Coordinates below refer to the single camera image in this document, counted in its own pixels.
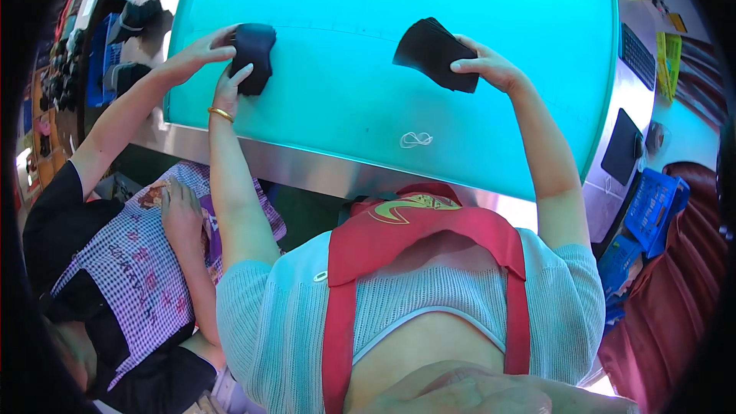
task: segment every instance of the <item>gold bracelet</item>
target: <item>gold bracelet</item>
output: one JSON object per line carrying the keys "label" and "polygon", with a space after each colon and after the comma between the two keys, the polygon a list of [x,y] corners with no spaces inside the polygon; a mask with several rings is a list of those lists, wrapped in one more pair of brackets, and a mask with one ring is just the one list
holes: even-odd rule
{"label": "gold bracelet", "polygon": [[207,109],[207,112],[209,112],[210,114],[220,114],[226,119],[228,119],[230,123],[235,123],[235,119],[233,118],[233,116],[223,111],[222,109],[218,109],[216,107],[210,107],[209,109]]}

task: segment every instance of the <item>illuminated table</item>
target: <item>illuminated table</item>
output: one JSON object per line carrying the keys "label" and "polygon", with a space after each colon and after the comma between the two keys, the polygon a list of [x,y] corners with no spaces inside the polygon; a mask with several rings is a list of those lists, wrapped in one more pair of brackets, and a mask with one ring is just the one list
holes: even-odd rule
{"label": "illuminated table", "polygon": [[[475,94],[451,92],[391,64],[404,31],[434,16],[529,75],[587,181],[586,205],[599,207],[589,214],[607,220],[626,194],[600,169],[618,108],[645,131],[654,101],[617,57],[620,10],[622,20],[648,16],[630,0],[179,0],[169,54],[232,23],[276,28],[273,76],[260,97],[241,100],[235,122],[257,177],[347,198],[430,178],[486,206],[498,195],[533,200],[506,95],[482,80]],[[625,21],[654,45],[653,24]],[[135,142],[207,162],[206,108],[223,68],[172,89]],[[403,149],[410,131],[434,140]]]}

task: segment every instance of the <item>white knit sweater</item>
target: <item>white knit sweater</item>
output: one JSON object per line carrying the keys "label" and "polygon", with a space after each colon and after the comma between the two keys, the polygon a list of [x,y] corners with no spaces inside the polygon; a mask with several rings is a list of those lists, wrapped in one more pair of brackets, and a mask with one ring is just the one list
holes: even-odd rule
{"label": "white knit sweater", "polygon": [[[517,230],[526,263],[530,373],[576,384],[590,370],[603,335],[595,258],[580,245],[552,251],[533,232]],[[240,262],[217,285],[227,364],[248,397],[268,412],[324,412],[327,282],[316,279],[327,270],[329,242],[330,232],[319,235],[273,268]],[[447,249],[414,271],[382,270],[360,279],[357,299],[353,364],[393,329],[438,310],[465,318],[506,351],[506,271],[478,245]]]}

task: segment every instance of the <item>woman's left hand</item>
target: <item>woman's left hand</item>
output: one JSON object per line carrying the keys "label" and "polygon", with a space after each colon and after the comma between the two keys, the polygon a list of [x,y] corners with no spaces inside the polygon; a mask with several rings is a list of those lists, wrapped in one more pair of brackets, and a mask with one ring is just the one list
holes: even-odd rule
{"label": "woman's left hand", "polygon": [[238,25],[218,29],[193,41],[187,48],[167,59],[156,70],[160,71],[172,87],[181,85],[207,63],[223,62],[235,58],[235,47],[230,39]]}
{"label": "woman's left hand", "polygon": [[172,176],[171,191],[164,188],[161,200],[163,231],[179,261],[192,258],[192,253],[201,258],[202,207],[194,190]]}

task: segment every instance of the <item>checkered apron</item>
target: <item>checkered apron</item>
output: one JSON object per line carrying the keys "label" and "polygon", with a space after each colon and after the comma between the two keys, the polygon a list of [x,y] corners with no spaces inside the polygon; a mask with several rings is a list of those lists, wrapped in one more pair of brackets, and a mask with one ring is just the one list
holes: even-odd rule
{"label": "checkered apron", "polygon": [[[189,290],[161,225],[161,192],[171,176],[194,190],[202,205],[202,249],[213,283],[222,275],[222,244],[210,197],[209,167],[180,161],[134,195],[76,254],[51,289],[56,296],[79,271],[87,271],[115,314],[130,356],[115,369],[110,391],[137,364],[194,320]],[[276,240],[286,226],[253,179]]]}

